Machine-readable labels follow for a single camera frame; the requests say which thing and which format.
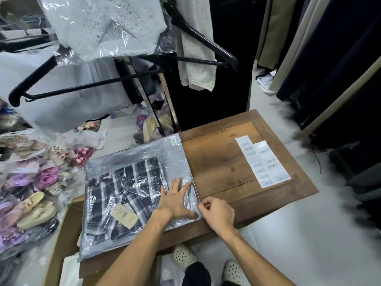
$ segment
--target black pants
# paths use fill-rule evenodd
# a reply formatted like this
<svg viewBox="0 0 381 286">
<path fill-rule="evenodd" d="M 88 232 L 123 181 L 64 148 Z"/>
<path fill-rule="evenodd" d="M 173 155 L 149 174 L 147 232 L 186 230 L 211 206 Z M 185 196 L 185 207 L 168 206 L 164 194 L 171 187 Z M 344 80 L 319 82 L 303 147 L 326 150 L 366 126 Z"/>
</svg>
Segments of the black pants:
<svg viewBox="0 0 381 286">
<path fill-rule="evenodd" d="M 209 271 L 201 262 L 195 262 L 190 265 L 186 271 L 183 279 L 183 286 L 210 286 L 212 279 L 210 278 Z M 236 283 L 225 281 L 222 286 L 240 286 Z"/>
</svg>

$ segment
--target forearm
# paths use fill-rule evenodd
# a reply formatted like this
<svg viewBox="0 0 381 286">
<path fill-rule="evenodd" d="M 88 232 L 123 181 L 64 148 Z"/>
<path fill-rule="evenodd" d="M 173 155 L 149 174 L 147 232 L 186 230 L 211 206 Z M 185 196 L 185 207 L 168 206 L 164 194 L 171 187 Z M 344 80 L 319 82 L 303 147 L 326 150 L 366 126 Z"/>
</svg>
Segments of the forearm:
<svg viewBox="0 0 381 286">
<path fill-rule="evenodd" d="M 238 230 L 226 231 L 221 235 L 251 285 L 295 286 L 286 276 L 255 251 Z"/>
<path fill-rule="evenodd" d="M 166 211 L 155 210 L 143 230 L 119 255 L 97 286 L 144 285 L 169 220 Z"/>
</svg>

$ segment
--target folded clothing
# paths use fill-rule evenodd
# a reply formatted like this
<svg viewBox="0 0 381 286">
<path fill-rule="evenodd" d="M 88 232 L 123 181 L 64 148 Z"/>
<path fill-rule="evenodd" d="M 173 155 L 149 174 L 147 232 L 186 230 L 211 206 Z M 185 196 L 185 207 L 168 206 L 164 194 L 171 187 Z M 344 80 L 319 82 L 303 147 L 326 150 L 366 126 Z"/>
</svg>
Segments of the folded clothing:
<svg viewBox="0 0 381 286">
<path fill-rule="evenodd" d="M 94 241 L 116 240 L 139 231 L 149 220 L 160 200 L 160 189 L 166 185 L 157 157 L 145 159 L 88 183 L 89 213 L 86 234 Z M 114 206 L 122 204 L 139 217 L 128 230 L 111 216 Z"/>
</svg>

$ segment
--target person's left hand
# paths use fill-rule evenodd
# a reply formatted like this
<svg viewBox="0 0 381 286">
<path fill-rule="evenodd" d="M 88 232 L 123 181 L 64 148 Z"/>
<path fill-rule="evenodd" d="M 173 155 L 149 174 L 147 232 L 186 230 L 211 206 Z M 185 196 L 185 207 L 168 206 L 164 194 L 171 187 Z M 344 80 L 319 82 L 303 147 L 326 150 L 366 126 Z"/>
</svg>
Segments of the person's left hand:
<svg viewBox="0 0 381 286">
<path fill-rule="evenodd" d="M 187 182 L 179 190 L 182 180 L 183 178 L 172 180 L 167 193 L 165 193 L 164 186 L 161 187 L 161 198 L 157 209 L 165 211 L 170 220 L 177 220 L 184 217 L 195 220 L 198 218 L 198 214 L 184 207 L 185 193 L 190 187 L 191 182 Z"/>
</svg>

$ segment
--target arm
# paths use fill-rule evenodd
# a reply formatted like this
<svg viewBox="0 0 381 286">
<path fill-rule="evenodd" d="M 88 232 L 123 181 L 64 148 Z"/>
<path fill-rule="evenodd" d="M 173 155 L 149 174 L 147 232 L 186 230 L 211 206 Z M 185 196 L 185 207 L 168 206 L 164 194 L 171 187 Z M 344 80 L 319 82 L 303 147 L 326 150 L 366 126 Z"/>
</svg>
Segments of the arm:
<svg viewBox="0 0 381 286">
<path fill-rule="evenodd" d="M 184 196 L 191 183 L 186 183 L 180 190 L 182 178 L 173 180 L 167 193 L 162 186 L 159 206 L 143 230 L 131 244 L 119 255 L 96 286 L 142 286 L 144 285 L 152 262 L 154 261 L 159 241 L 173 219 L 188 217 L 196 219 L 198 214 L 184 208 Z"/>
<path fill-rule="evenodd" d="M 198 209 L 208 225 L 225 242 L 251 285 L 295 286 L 286 276 L 255 251 L 234 228 L 234 209 L 226 201 L 207 197 Z"/>
</svg>

